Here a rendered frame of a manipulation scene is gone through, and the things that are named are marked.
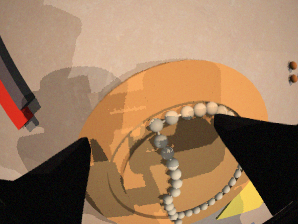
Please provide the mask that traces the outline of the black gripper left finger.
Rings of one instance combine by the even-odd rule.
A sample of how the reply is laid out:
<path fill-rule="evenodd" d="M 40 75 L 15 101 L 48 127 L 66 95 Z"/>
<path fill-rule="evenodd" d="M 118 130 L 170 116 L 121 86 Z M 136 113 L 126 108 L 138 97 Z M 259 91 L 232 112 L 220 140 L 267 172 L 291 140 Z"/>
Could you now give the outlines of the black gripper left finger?
<path fill-rule="evenodd" d="M 16 224 L 81 224 L 90 153 L 81 137 L 19 179 L 0 179 L 0 214 Z"/>

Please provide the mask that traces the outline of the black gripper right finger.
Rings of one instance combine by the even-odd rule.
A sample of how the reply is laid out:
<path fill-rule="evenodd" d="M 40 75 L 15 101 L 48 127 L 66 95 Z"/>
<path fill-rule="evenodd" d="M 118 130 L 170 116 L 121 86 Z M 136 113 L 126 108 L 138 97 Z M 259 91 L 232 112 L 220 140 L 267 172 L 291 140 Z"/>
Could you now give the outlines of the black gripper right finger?
<path fill-rule="evenodd" d="M 234 115 L 214 115 L 213 127 L 223 145 L 270 210 L 291 204 L 298 181 L 298 124 L 269 123 Z"/>

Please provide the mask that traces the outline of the orange round bead board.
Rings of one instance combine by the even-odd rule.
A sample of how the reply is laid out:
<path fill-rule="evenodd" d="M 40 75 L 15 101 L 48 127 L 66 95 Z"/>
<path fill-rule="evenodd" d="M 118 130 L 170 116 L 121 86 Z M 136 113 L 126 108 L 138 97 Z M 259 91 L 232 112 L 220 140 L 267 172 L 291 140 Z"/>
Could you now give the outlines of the orange round bead board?
<path fill-rule="evenodd" d="M 90 168 L 85 198 L 92 208 L 117 224 L 174 224 L 162 201 L 172 177 L 154 145 L 149 121 L 165 113 L 214 101 L 234 116 L 269 121 L 261 93 L 237 69 L 216 61 L 178 60 L 145 69 L 110 89 L 86 117 L 78 139 L 88 137 Z M 237 160 L 213 127 L 214 116 L 182 116 L 162 124 L 184 184 L 173 197 L 177 212 L 208 202 L 229 185 Z M 77 139 L 77 140 L 78 140 Z"/>

